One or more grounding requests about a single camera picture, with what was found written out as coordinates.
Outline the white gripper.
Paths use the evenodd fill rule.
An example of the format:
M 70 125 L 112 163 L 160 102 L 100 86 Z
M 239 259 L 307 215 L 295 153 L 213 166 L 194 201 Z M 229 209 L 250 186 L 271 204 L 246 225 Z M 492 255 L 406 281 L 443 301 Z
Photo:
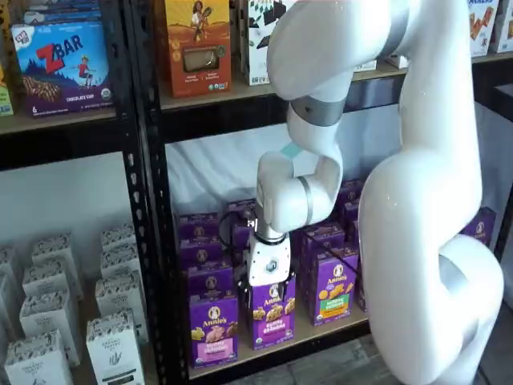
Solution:
M 267 245 L 257 238 L 251 238 L 247 254 L 246 280 L 238 281 L 238 294 L 245 308 L 252 306 L 252 286 L 266 286 L 281 283 L 281 300 L 289 301 L 295 297 L 296 278 L 290 274 L 291 266 L 290 240 Z

